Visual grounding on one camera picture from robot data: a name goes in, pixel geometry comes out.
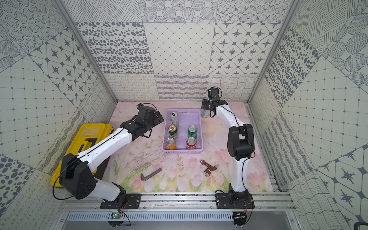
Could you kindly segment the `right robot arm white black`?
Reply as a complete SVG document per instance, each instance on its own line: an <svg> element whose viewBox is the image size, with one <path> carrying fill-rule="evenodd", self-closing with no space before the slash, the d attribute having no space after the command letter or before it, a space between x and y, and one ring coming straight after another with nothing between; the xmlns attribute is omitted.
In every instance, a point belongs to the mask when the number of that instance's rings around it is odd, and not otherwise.
<svg viewBox="0 0 368 230"><path fill-rule="evenodd" d="M229 198L232 204L251 198L246 188L246 172L249 160L255 157L254 129L242 122L222 100L219 87L208 89L208 99L202 100L201 108L209 111L210 117L218 116L228 128L227 150L232 157L232 179L229 183Z"/></svg>

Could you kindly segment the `orange soda can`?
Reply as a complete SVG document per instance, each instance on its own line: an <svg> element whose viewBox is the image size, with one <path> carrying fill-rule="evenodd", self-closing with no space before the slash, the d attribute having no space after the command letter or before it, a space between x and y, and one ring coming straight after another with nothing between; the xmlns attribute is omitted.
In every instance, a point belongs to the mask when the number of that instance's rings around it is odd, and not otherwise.
<svg viewBox="0 0 368 230"><path fill-rule="evenodd" d="M165 141L165 146L167 150L176 150L176 141L174 138L169 137Z"/></svg>

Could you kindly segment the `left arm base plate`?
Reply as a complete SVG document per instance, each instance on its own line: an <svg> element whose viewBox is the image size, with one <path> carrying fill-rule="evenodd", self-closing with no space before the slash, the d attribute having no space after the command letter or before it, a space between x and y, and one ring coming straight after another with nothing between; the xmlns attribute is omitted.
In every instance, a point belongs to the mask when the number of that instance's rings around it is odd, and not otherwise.
<svg viewBox="0 0 368 230"><path fill-rule="evenodd" d="M114 201L102 200L100 209L138 209L142 194L139 193L122 193Z"/></svg>

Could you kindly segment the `silver can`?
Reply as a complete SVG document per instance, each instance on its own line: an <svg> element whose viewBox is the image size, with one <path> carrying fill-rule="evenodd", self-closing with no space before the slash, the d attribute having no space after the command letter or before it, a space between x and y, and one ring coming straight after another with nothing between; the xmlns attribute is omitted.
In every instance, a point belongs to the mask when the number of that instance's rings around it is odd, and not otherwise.
<svg viewBox="0 0 368 230"><path fill-rule="evenodd" d="M203 119L208 118L208 117L209 117L209 114L210 114L210 111L209 111L209 110L206 110L206 109L202 109L202 110L201 110L201 117L202 117Z"/></svg>
<svg viewBox="0 0 368 230"><path fill-rule="evenodd" d="M172 125L179 127L179 117L177 112L173 111L170 113L170 119L171 119L171 123Z"/></svg>

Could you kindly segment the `dark green gold-top can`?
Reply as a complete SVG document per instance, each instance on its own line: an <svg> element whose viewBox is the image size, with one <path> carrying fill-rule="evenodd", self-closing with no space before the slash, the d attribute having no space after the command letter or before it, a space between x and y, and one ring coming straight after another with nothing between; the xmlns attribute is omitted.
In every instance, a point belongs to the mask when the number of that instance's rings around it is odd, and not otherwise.
<svg viewBox="0 0 368 230"><path fill-rule="evenodd" d="M175 125L170 125L168 128L169 137L173 139L177 139L178 137L178 129Z"/></svg>

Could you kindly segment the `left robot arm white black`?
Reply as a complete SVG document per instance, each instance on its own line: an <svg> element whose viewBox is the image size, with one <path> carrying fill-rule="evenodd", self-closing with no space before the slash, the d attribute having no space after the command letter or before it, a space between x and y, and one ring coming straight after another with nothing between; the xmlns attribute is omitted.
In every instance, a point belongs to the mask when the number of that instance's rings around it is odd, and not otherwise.
<svg viewBox="0 0 368 230"><path fill-rule="evenodd" d="M101 142L77 155L69 153L63 157L58 180L73 198L77 200L87 197L100 198L118 208L125 205L125 189L118 184L109 184L95 178L93 171L123 146L139 137L149 138L152 129L164 122L162 114L151 103L140 103L137 110L137 115L122 123Z"/></svg>

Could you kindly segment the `red cola can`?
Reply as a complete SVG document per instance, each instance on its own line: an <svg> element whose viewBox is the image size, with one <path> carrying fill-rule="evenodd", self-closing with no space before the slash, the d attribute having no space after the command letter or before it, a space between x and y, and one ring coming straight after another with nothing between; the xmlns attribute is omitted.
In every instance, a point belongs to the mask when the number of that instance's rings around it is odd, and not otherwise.
<svg viewBox="0 0 368 230"><path fill-rule="evenodd" d="M196 141L196 138L194 137L189 137L186 141L186 149L187 150L196 150L196 144L197 144L197 141Z"/></svg>

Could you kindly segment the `purple plastic basket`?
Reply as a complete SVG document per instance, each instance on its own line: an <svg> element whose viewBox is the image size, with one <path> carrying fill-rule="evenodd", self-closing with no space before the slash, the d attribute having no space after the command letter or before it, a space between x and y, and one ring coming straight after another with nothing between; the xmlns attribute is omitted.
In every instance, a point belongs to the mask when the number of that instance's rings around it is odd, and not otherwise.
<svg viewBox="0 0 368 230"><path fill-rule="evenodd" d="M175 140L176 149L169 150L166 146L166 140L169 136L169 126L172 124L170 115L172 112L176 112L178 114L178 137ZM196 138L196 149L186 149L187 144L186 141L188 139L188 128L190 126L195 126L197 128L197 138ZM167 154L200 154L204 149L203 144L203 135L202 135L202 125L201 125L201 110L194 108L170 108L167 109L165 126L164 126L164 137L162 150Z"/></svg>

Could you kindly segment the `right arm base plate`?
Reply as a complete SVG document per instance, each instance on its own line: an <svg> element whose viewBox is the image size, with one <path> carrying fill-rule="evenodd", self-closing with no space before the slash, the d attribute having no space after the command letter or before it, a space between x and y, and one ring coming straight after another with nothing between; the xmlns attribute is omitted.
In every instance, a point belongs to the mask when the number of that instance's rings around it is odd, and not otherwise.
<svg viewBox="0 0 368 230"><path fill-rule="evenodd" d="M252 194L245 192L235 194L216 193L217 209L254 209L254 199Z"/></svg>

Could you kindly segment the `green soda can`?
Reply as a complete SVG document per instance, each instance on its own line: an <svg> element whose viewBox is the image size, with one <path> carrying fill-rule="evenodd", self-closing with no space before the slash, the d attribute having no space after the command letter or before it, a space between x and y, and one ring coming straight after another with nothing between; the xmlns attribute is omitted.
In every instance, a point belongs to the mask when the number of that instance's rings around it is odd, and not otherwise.
<svg viewBox="0 0 368 230"><path fill-rule="evenodd" d="M187 129L188 138L193 137L193 138L197 139L197 132L198 132L198 130L197 130L197 127L195 125L189 126L188 129Z"/></svg>

